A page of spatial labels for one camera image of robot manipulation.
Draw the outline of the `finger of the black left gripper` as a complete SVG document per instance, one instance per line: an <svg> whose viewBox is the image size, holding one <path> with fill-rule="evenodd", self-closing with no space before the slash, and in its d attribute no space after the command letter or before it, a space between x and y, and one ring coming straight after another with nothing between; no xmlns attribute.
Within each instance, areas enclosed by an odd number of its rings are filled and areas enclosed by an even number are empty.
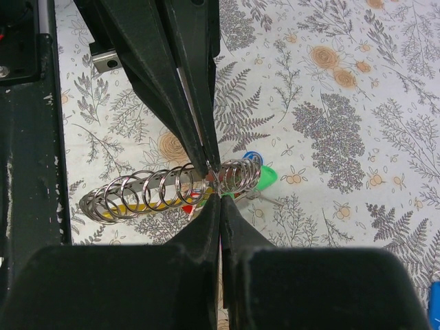
<svg viewBox="0 0 440 330"><path fill-rule="evenodd" d="M214 123L216 65L220 51L218 1L156 1L170 46L177 77L190 110L192 128L185 128L196 145L184 146L199 172L221 166Z"/></svg>
<svg viewBox="0 0 440 330"><path fill-rule="evenodd" d="M184 144L194 146L196 139L184 129L192 128L193 120L155 2L75 4L94 40L114 46L135 94L178 138L188 155Z"/></svg>

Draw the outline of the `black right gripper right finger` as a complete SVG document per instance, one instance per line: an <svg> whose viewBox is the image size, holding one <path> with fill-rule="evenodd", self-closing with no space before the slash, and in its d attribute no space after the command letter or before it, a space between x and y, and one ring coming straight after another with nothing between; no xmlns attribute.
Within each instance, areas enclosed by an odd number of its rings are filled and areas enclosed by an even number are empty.
<svg viewBox="0 0 440 330"><path fill-rule="evenodd" d="M378 248L276 247L221 200L231 329L428 329L398 258Z"/></svg>

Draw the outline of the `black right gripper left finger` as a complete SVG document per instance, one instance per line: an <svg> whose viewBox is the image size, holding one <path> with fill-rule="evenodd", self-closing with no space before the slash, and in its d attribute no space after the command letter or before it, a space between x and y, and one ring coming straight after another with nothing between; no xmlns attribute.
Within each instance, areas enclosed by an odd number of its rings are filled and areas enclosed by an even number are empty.
<svg viewBox="0 0 440 330"><path fill-rule="evenodd" d="M162 245L52 246L28 261L2 329L215 329L220 198Z"/></svg>

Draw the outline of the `spiral keyring with yellow handle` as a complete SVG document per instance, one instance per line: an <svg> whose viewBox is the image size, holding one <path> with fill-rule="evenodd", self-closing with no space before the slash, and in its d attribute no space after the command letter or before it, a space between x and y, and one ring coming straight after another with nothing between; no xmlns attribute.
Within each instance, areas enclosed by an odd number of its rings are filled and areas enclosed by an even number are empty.
<svg viewBox="0 0 440 330"><path fill-rule="evenodd" d="M224 162L219 172L210 171L205 177L197 174L191 163L123 175L88 192L79 207L89 219L113 225L151 212L197 210L213 194L233 199L261 198L262 191L277 179L275 170L263 164L259 153L248 152L241 159Z"/></svg>

